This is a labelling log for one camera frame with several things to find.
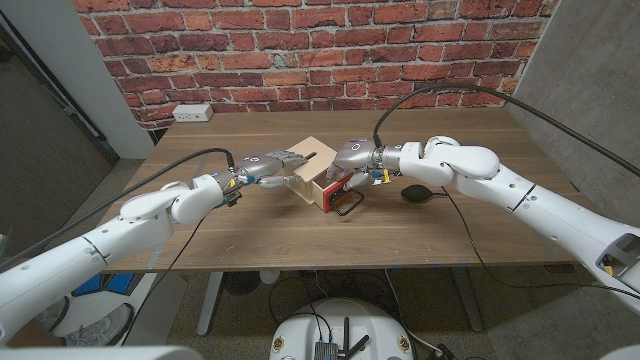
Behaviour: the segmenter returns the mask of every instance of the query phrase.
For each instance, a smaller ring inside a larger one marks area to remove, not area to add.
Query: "black cable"
[[[549,124],[555,126],[556,128],[560,129],[562,132],[564,132],[565,134],[571,136],[572,138],[580,141],[581,143],[589,146],[590,148],[592,148],[593,150],[599,152],[600,154],[606,156],[607,158],[609,158],[610,160],[615,161],[618,165],[622,166],[623,168],[629,170],[630,172],[632,172],[634,175],[640,177],[640,169],[638,169],[637,167],[633,166],[631,163],[629,163],[628,161],[622,159],[621,157],[619,157],[618,155],[612,153],[611,151],[603,148],[602,146],[596,144],[595,142],[587,139],[586,137],[580,135],[579,133],[577,133],[576,131],[574,131],[573,129],[567,127],[566,125],[560,123],[559,121],[555,120],[554,118],[552,118],[551,116],[543,113],[542,111],[527,105],[525,103],[523,103],[520,100],[514,99],[509,95],[503,94],[501,92],[495,91],[493,89],[489,89],[486,87],[482,87],[482,86],[477,86],[477,85],[469,85],[469,84],[438,84],[438,85],[431,85],[431,86],[427,86],[418,90],[414,90],[413,92],[403,96],[400,100],[396,101],[395,104],[393,104],[393,106],[391,106],[389,108],[389,110],[387,110],[382,117],[380,117],[380,120],[378,120],[378,123],[376,124],[376,127],[373,130],[373,140],[376,144],[377,148],[381,148],[382,147],[382,141],[380,141],[380,137],[378,137],[378,130],[380,129],[380,126],[382,125],[382,123],[386,120],[386,118],[391,114],[391,112],[393,112],[395,109],[397,109],[400,105],[402,105],[402,103],[404,103],[405,101],[409,100],[410,98],[418,95],[418,94],[422,94],[422,93],[426,93],[426,92],[430,92],[432,90],[441,90],[441,89],[466,89],[466,90],[475,90],[475,91],[479,91],[479,92],[484,92],[487,94],[491,94],[495,97],[498,97],[502,100],[505,100],[507,102],[510,102],[530,113],[532,113],[533,115],[541,118],[542,120],[548,122]]]
[[[139,183],[133,185],[132,187],[122,191],[118,195],[116,195],[113,198],[111,198],[110,200],[106,201],[104,204],[102,204],[102,205],[94,208],[93,210],[89,211],[87,214],[85,214],[81,218],[79,218],[77,220],[74,220],[71,223],[63,226],[60,230],[54,232],[53,234],[47,236],[46,238],[44,238],[42,240],[40,240],[36,244],[29,246],[27,249],[19,252],[17,255],[14,255],[11,258],[3,261],[0,264],[0,272],[6,270],[9,266],[11,266],[12,264],[20,261],[20,259],[22,259],[22,258],[31,257],[34,252],[42,251],[42,249],[44,249],[44,247],[47,246],[53,239],[55,239],[58,236],[62,235],[67,230],[77,226],[78,224],[80,224],[83,221],[87,220],[91,216],[97,214],[101,210],[103,210],[106,207],[110,206],[114,202],[120,200],[121,198],[123,198],[123,197],[129,195],[130,193],[132,193],[133,191],[135,191],[135,190],[141,188],[142,186],[148,184],[149,182],[155,180],[159,176],[164,175],[165,173],[167,173],[169,170],[172,170],[176,166],[178,166],[180,164],[183,164],[183,163],[185,163],[185,162],[187,162],[187,161],[189,161],[189,160],[191,160],[193,158],[196,158],[196,157],[198,157],[200,155],[204,155],[204,154],[208,154],[208,153],[212,153],[212,152],[221,152],[221,153],[226,154],[227,155],[227,164],[229,165],[229,167],[233,167],[235,165],[235,163],[233,161],[233,155],[231,155],[231,153],[228,150],[221,149],[221,148],[211,148],[211,149],[200,150],[200,151],[195,152],[195,153],[193,153],[191,155],[185,156],[182,159],[174,162],[173,164],[171,164],[171,165],[165,167],[164,169],[156,172],[155,174],[149,176],[148,178],[146,178],[146,179],[140,181]]]
[[[611,286],[605,286],[605,285],[578,284],[578,283],[572,283],[572,282],[562,282],[562,283],[555,283],[555,284],[540,284],[540,285],[514,285],[514,284],[509,284],[509,283],[506,283],[506,282],[498,279],[491,271],[489,271],[489,268],[484,263],[484,260],[482,260],[482,257],[480,256],[480,253],[478,252],[478,249],[476,248],[476,244],[473,241],[473,237],[471,236],[471,231],[469,230],[469,226],[467,225],[467,221],[465,220],[464,216],[462,215],[462,212],[460,211],[460,208],[458,208],[458,205],[453,200],[453,198],[451,197],[449,192],[447,192],[447,189],[444,188],[444,186],[442,187],[442,190],[449,196],[449,200],[451,200],[451,203],[456,208],[456,211],[458,212],[458,215],[460,215],[460,219],[462,220],[462,223],[464,224],[464,228],[467,230],[467,235],[469,236],[469,241],[471,242],[471,247],[473,247],[473,251],[476,253],[476,256],[478,257],[478,260],[480,260],[480,263],[482,264],[482,267],[487,271],[487,273],[496,282],[498,282],[498,283],[500,283],[500,284],[502,284],[504,286],[508,286],[510,288],[516,288],[516,289],[539,289],[539,288],[550,288],[550,287],[561,287],[561,286],[590,287],[590,288],[595,288],[595,289],[616,291],[616,292],[619,292],[621,294],[625,294],[625,295],[631,296],[632,298],[640,300],[640,296],[638,296],[638,295],[636,295],[634,293],[631,293],[631,292],[626,291],[626,290],[614,288],[614,287],[611,287]]]
[[[171,270],[173,265],[175,265],[175,263],[178,261],[178,258],[180,257],[180,255],[182,255],[182,252],[184,252],[184,250],[187,248],[187,245],[189,245],[189,243],[191,242],[191,239],[193,239],[194,235],[196,234],[196,231],[198,231],[198,228],[200,227],[200,225],[202,224],[203,221],[204,221],[204,218],[202,220],[200,220],[198,225],[196,225],[196,228],[193,229],[193,232],[191,233],[191,236],[189,236],[189,239],[184,244],[182,249],[180,249],[180,252],[178,253],[178,255],[176,255],[175,259],[173,259],[173,261],[171,262],[171,265],[169,265],[167,270],[165,270],[164,273],[162,274],[162,276],[160,276],[160,279],[155,284],[153,284],[153,286],[149,290],[149,293],[147,294],[147,296],[142,301],[142,304],[140,304],[140,307],[138,307],[138,311],[136,312],[135,316],[133,317],[133,321],[131,321],[131,325],[129,326],[129,331],[127,332],[127,336],[125,336],[124,340],[122,341],[123,345],[127,342],[127,339],[129,338],[129,334],[131,334],[131,329],[133,329],[133,325],[136,323],[136,320],[138,319],[138,316],[140,315],[142,307],[144,306],[144,304],[147,303],[147,300],[149,300],[149,298],[151,297],[151,294],[158,287],[158,285],[160,285],[160,283],[162,282],[164,277],[167,276],[167,274],[169,273],[169,270]]]

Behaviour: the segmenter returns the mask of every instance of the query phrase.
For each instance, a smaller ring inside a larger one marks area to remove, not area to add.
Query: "electrical outlet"
[[[213,116],[213,109],[209,104],[178,105],[173,110],[173,117],[177,122],[209,121]]]

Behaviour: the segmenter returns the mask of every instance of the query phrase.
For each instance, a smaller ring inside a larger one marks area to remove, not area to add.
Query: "gray wall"
[[[0,9],[118,155],[146,158],[153,142],[138,127],[71,0],[0,0]]]
[[[514,97],[640,167],[640,1],[563,0]],[[640,226],[639,178],[507,110],[603,215]]]

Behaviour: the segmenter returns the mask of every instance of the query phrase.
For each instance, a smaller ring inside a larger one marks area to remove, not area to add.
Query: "wooden table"
[[[222,147],[236,159],[286,149],[314,136],[338,148],[354,137],[370,137],[380,111],[215,114],[207,123],[174,124],[131,180],[134,184],[195,151]],[[384,143],[425,142],[446,135],[463,145],[495,151],[515,172],[572,201],[587,200],[503,109],[396,111],[382,126]],[[172,181],[226,166],[222,154],[209,154],[172,170],[135,192],[155,191]],[[418,183],[400,177],[388,185],[364,186],[365,201],[346,217],[307,205],[286,187],[248,186],[232,208],[207,216],[173,266],[176,271],[300,270],[337,268],[438,267],[477,265],[459,215],[447,198],[425,204],[402,200],[400,191]],[[537,236],[507,211],[468,198],[449,186],[464,214],[478,251],[491,265],[572,261],[570,255]],[[117,215],[124,201],[103,222]],[[191,236],[194,226],[176,225],[161,248],[110,266],[112,272],[163,271]]]

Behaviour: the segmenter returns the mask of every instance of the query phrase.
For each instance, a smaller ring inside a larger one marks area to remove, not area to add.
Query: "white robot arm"
[[[364,184],[373,169],[400,171],[427,184],[453,183],[461,193],[511,212],[573,255],[602,284],[640,296],[640,229],[563,198],[500,164],[491,150],[449,137],[376,148],[356,139],[338,151],[330,170],[355,169],[344,190]],[[640,314],[640,300],[614,292]]]
[[[0,274],[0,347],[30,319],[108,265],[167,241],[173,222],[196,224],[211,210],[232,206],[251,183],[272,188],[299,180],[272,176],[307,159],[286,151],[251,156],[215,175],[181,182],[127,201],[104,225]]]

